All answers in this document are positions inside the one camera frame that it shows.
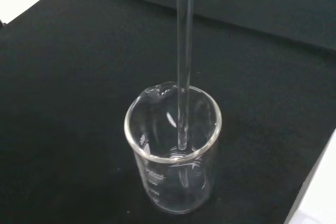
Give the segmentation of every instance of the glass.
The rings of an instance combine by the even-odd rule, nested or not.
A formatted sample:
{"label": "glass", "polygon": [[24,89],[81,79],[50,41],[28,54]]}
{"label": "glass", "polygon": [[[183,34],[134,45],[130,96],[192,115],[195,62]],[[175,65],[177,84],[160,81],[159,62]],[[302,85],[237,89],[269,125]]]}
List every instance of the glass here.
{"label": "glass", "polygon": [[164,211],[184,214],[212,190],[222,116],[210,95],[190,86],[188,142],[180,150],[177,94],[174,82],[144,90],[128,109],[124,130],[149,198]]}

